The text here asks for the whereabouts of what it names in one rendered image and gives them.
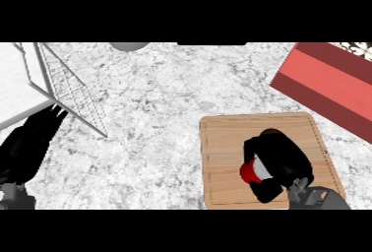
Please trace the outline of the white flat panel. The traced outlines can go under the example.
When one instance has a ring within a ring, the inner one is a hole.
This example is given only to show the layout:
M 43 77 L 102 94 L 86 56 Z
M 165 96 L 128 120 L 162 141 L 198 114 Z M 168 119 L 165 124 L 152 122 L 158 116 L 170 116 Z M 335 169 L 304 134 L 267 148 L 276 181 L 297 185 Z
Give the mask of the white flat panel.
M 0 42 L 0 130 L 52 104 L 40 45 L 35 42 Z

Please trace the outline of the wooden cutting board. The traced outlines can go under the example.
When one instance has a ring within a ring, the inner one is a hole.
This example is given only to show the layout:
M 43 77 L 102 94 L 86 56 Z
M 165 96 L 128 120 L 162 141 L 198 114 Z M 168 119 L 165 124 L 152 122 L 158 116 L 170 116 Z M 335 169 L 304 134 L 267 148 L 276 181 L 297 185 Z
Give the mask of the wooden cutting board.
M 322 134 L 310 113 L 205 116 L 199 127 L 204 199 L 210 210 L 289 208 L 286 192 L 282 192 L 270 203 L 261 204 L 239 176 L 243 141 L 267 128 L 282 131 L 307 155 L 314 169 L 313 186 L 331 188 L 341 197 L 345 197 Z

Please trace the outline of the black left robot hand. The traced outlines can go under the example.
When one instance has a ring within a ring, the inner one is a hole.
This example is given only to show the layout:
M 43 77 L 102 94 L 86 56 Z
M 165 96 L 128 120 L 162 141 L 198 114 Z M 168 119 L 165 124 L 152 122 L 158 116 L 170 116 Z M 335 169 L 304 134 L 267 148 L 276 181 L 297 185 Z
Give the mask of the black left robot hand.
M 37 175 L 49 142 L 68 112 L 57 104 L 26 119 L 0 145 L 0 184 L 26 183 Z

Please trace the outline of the red cardboard box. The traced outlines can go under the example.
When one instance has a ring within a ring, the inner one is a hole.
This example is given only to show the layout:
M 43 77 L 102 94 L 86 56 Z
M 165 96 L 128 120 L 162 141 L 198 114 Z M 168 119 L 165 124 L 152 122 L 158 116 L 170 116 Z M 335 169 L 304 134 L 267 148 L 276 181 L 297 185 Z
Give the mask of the red cardboard box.
M 372 62 L 328 42 L 298 42 L 270 87 L 372 144 Z

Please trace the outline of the grey rounded object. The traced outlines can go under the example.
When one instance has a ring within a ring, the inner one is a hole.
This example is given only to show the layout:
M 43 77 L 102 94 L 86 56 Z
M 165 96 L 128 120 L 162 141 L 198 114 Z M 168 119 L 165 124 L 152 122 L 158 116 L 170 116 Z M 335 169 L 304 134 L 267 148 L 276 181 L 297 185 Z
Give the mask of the grey rounded object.
M 112 47 L 124 52 L 137 51 L 146 47 L 146 42 L 111 42 Z

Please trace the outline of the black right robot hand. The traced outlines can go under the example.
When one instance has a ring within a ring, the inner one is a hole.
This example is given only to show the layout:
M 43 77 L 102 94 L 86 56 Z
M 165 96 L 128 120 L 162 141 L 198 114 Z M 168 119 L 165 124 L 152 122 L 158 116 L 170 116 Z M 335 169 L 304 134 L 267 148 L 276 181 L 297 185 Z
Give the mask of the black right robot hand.
M 310 160 L 291 138 L 274 128 L 243 141 L 243 162 L 258 157 L 272 175 L 261 183 L 246 183 L 257 200 L 267 204 L 289 189 L 295 179 L 307 178 L 307 186 L 314 181 Z

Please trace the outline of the red and white can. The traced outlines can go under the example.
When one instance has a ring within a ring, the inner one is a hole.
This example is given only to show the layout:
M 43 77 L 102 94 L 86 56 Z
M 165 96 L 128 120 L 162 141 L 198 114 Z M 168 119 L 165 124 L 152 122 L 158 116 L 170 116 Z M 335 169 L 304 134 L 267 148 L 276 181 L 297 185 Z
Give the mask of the red and white can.
M 272 177 L 258 157 L 254 157 L 248 163 L 241 165 L 239 176 L 245 183 L 261 183 L 264 179 Z

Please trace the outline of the black and white patterned object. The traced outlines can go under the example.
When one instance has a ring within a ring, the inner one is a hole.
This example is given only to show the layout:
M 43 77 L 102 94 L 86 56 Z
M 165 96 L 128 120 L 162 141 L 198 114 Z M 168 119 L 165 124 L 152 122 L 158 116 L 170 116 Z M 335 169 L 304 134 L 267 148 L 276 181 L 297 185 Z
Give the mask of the black and white patterned object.
M 351 54 L 372 61 L 372 42 L 342 42 L 339 46 Z

